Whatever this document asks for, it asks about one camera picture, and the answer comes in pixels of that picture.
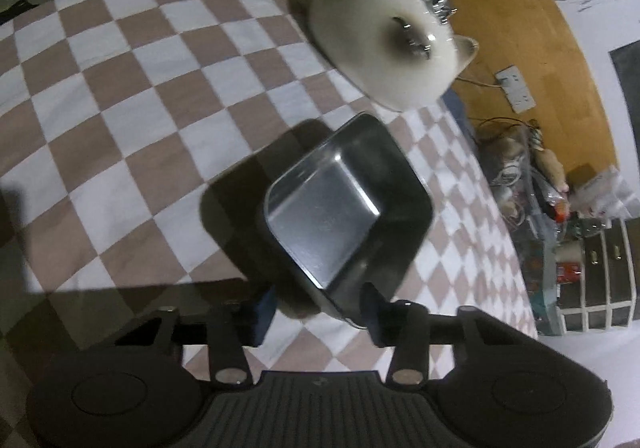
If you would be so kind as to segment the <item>square stainless steel tray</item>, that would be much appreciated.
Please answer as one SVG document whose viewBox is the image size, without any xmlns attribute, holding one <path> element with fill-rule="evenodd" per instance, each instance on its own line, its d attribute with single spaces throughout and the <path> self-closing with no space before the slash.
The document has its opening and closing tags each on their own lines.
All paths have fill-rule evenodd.
<svg viewBox="0 0 640 448">
<path fill-rule="evenodd" d="M 431 196 L 387 127 L 360 113 L 281 174 L 262 227 L 305 292 L 328 315 L 364 325 L 360 291 L 401 286 L 434 220 Z"/>
</svg>

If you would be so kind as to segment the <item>red soda can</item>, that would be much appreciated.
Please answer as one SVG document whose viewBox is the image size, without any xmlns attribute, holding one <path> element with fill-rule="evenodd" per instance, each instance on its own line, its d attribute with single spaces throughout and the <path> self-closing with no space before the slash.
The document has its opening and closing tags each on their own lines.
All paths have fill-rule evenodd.
<svg viewBox="0 0 640 448">
<path fill-rule="evenodd" d="M 556 282 L 559 285 L 579 283 L 582 280 L 582 264 L 579 262 L 556 263 Z"/>
</svg>

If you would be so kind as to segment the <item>white paper cup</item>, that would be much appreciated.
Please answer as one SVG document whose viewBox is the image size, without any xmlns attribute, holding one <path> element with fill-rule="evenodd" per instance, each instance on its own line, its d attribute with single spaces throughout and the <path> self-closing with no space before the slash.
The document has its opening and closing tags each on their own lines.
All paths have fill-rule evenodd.
<svg viewBox="0 0 640 448">
<path fill-rule="evenodd" d="M 554 250 L 556 263 L 582 263 L 584 245 L 581 240 L 569 240 L 559 243 Z"/>
</svg>

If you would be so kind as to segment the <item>clear plastic storage box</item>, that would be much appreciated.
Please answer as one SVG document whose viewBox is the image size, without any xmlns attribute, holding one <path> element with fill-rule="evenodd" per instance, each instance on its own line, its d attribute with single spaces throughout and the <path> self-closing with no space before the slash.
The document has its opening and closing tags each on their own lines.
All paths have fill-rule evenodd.
<svg viewBox="0 0 640 448">
<path fill-rule="evenodd" d="M 476 128 L 477 158 L 506 226 L 516 241 L 545 239 L 566 210 L 559 193 L 540 173 L 534 149 L 544 148 L 539 127 L 496 118 Z"/>
</svg>

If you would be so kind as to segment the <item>white drawer cabinet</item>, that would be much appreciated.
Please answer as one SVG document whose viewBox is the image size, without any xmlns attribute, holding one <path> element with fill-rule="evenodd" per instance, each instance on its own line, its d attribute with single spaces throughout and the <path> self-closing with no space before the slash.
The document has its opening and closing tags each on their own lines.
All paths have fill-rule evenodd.
<svg viewBox="0 0 640 448">
<path fill-rule="evenodd" d="M 559 285 L 561 335 L 626 328 L 639 319 L 639 221 L 615 220 L 581 239 L 582 280 Z"/>
</svg>

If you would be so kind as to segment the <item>plush toy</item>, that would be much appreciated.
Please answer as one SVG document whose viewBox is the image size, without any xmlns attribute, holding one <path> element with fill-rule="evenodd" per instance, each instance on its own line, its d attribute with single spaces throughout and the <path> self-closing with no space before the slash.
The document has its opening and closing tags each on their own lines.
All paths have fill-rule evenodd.
<svg viewBox="0 0 640 448">
<path fill-rule="evenodd" d="M 537 169 L 549 183 L 561 194 L 566 194 L 568 187 L 563 164 L 549 148 L 535 148 L 534 159 Z"/>
</svg>

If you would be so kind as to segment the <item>blue cloth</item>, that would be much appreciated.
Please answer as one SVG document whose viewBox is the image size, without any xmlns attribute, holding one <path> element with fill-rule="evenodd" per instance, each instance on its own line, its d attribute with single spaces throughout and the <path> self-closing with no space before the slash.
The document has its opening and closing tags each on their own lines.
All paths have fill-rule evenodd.
<svg viewBox="0 0 640 448">
<path fill-rule="evenodd" d="M 465 104 L 460 100 L 460 97 L 453 90 L 448 90 L 442 95 L 442 101 L 451 112 L 451 116 L 454 117 L 454 121 L 457 122 L 465 138 L 473 139 L 475 137 L 474 127 L 466 114 Z"/>
</svg>

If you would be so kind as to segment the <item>checkered brown white tablecloth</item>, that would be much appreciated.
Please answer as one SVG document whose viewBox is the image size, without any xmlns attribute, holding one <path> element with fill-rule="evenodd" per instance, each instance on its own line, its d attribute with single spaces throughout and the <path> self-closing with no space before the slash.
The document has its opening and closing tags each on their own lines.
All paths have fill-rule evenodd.
<svg viewBox="0 0 640 448">
<path fill-rule="evenodd" d="M 532 335 L 511 239 L 450 110 L 370 102 L 288 0 L 53 0 L 3 24 L 2 445 L 34 444 L 25 399 L 49 353 L 277 277 L 262 194 L 358 112 L 384 122 L 434 201 L 399 296 Z"/>
</svg>

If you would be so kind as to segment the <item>white wall socket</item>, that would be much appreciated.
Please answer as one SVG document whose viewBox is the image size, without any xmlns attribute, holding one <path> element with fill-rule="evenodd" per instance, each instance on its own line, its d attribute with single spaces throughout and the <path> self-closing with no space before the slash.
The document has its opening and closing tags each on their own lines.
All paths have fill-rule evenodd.
<svg viewBox="0 0 640 448">
<path fill-rule="evenodd" d="M 495 78 L 515 113 L 527 112 L 536 107 L 534 97 L 518 67 L 506 67 L 498 71 Z"/>
</svg>

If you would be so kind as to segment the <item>black wall screen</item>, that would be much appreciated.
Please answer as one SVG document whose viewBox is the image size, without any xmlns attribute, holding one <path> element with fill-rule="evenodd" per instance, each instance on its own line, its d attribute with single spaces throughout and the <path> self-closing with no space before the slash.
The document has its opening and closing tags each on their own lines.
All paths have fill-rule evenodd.
<svg viewBox="0 0 640 448">
<path fill-rule="evenodd" d="M 622 88 L 634 140 L 640 137 L 640 41 L 631 42 L 610 52 Z"/>
</svg>

